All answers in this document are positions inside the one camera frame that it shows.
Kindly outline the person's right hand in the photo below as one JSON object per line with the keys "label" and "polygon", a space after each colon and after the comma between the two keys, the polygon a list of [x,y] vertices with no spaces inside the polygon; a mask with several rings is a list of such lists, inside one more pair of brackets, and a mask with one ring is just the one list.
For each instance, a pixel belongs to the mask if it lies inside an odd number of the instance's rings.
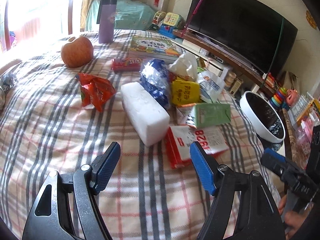
{"label": "person's right hand", "polygon": [[[286,205],[287,195],[283,196],[278,204],[279,214],[282,215]],[[309,215],[310,210],[307,209],[303,213],[296,213],[294,211],[287,211],[285,214],[285,223],[289,226],[290,230],[286,233],[286,239],[290,239],[298,231],[304,223],[304,220]]]}

